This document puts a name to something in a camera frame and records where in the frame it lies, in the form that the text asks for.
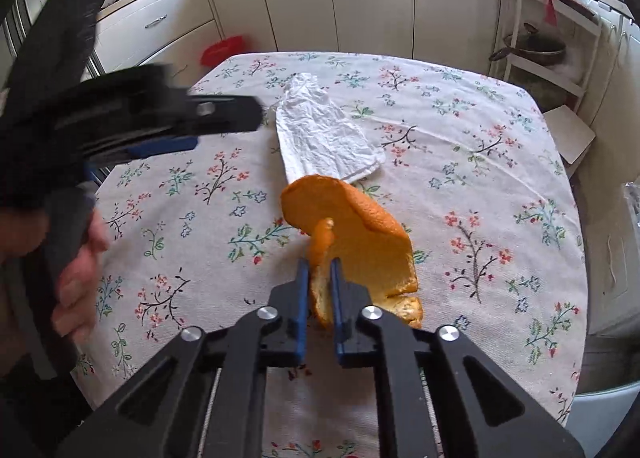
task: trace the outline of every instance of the crumpled paper napkin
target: crumpled paper napkin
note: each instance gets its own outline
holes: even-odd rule
[[[385,161],[380,143],[367,140],[309,73],[297,74],[286,86],[276,107],[276,128],[288,183],[307,174],[352,183]]]

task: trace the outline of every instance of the frying pan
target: frying pan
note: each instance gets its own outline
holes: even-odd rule
[[[504,38],[504,44],[506,46],[492,54],[492,56],[489,57],[489,61],[499,61],[507,57],[510,53],[529,59],[541,66],[559,64],[564,60],[566,45],[563,41],[551,35],[540,33],[538,29],[530,23],[525,23],[524,28],[526,29],[526,33],[518,36],[515,48],[509,46],[513,35],[508,35]]]

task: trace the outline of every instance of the human hand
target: human hand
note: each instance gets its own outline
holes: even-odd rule
[[[0,210],[0,263],[35,250],[49,228],[44,212]],[[51,321],[61,335],[82,343],[95,325],[95,297],[100,275],[99,255],[108,248],[104,222],[94,209],[87,242],[56,282],[58,305]],[[25,353],[24,341],[0,282],[0,375]]]

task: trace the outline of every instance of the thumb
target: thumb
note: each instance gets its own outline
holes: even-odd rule
[[[0,209],[0,260],[35,250],[48,229],[49,219],[43,210]]]

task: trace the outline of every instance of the floral tablecloth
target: floral tablecloth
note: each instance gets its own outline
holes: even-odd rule
[[[578,211],[540,111],[523,90],[393,57],[245,54],[193,92],[257,96],[255,133],[120,166],[98,191],[113,246],[98,325],[74,373],[97,406],[182,326],[230,326],[293,278],[308,239],[282,219],[274,104],[310,72],[382,143],[356,183],[414,245],[425,329],[463,330],[561,423],[577,385],[587,279]],[[311,323],[306,363],[270,370],[264,454],[377,456],[370,370],[341,370]]]

